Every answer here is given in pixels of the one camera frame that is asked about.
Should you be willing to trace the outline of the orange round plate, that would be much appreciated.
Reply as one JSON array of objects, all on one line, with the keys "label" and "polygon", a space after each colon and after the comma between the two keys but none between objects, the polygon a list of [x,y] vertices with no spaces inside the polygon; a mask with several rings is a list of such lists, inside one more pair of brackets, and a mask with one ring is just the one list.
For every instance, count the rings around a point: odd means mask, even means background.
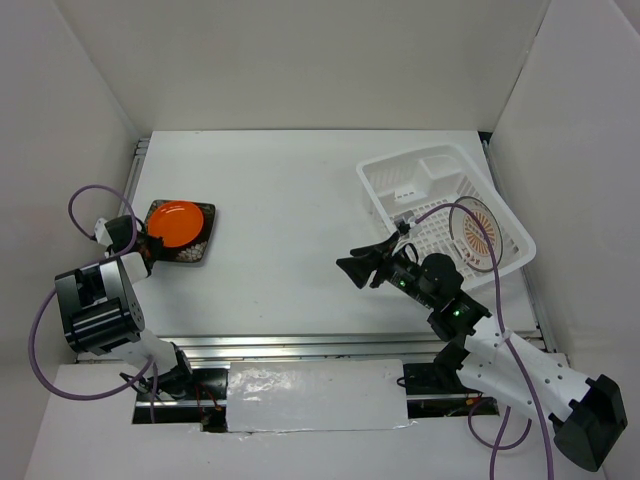
[{"label": "orange round plate", "polygon": [[204,226],[204,214],[200,208],[189,201],[169,201],[151,214],[147,231],[159,238],[166,248],[182,247],[193,240]]}]

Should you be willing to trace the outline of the white sunburst pattern plate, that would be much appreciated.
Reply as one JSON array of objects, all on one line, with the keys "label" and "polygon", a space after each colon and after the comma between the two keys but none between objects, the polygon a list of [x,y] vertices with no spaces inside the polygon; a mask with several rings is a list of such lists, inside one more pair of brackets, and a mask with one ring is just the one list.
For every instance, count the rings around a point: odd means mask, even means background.
[{"label": "white sunburst pattern plate", "polygon": [[492,258],[500,263],[503,254],[503,237],[497,219],[474,197],[459,197],[456,204],[461,208],[452,207],[449,211],[449,234],[457,254],[472,270],[491,272]]}]

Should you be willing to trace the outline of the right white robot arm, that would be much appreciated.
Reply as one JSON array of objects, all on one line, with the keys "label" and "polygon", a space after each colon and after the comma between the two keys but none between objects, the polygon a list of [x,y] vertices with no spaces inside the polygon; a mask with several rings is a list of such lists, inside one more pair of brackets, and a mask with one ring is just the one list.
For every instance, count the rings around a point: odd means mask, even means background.
[{"label": "right white robot arm", "polygon": [[592,379],[503,330],[490,311],[462,289],[453,260],[430,254],[421,263],[396,248],[399,236],[351,250],[337,266],[359,289],[388,283],[430,309],[428,323],[445,343],[426,374],[404,371],[402,384],[481,392],[537,422],[578,467],[596,472],[628,425],[618,384]]}]

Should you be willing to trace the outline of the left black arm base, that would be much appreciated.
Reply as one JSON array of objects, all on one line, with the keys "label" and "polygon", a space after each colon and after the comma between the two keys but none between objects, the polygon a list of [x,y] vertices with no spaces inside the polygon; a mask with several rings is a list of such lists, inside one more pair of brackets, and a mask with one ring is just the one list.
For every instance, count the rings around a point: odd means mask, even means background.
[{"label": "left black arm base", "polygon": [[179,360],[170,373],[149,375],[136,386],[134,425],[188,424],[207,433],[225,433],[227,427],[227,368],[195,368]]}]

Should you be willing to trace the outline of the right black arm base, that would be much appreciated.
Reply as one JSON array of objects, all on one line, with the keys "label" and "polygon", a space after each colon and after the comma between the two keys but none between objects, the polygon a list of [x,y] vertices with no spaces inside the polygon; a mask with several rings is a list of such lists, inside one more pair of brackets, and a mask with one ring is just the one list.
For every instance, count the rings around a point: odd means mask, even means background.
[{"label": "right black arm base", "polygon": [[464,387],[454,366],[460,366],[456,346],[445,347],[432,362],[405,363],[396,384],[405,390],[410,419],[497,415],[496,401]]}]

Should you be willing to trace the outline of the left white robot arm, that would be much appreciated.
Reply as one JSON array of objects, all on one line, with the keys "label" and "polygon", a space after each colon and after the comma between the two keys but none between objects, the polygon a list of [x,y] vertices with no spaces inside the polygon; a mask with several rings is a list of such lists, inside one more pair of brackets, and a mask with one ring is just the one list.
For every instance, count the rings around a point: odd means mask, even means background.
[{"label": "left white robot arm", "polygon": [[55,278],[67,343],[76,353],[111,354],[135,367],[153,359],[157,388],[174,399],[189,396],[196,386],[195,372],[179,347],[146,326],[133,288],[151,276],[162,240],[129,215],[98,220],[93,239],[107,248],[106,258]]}]

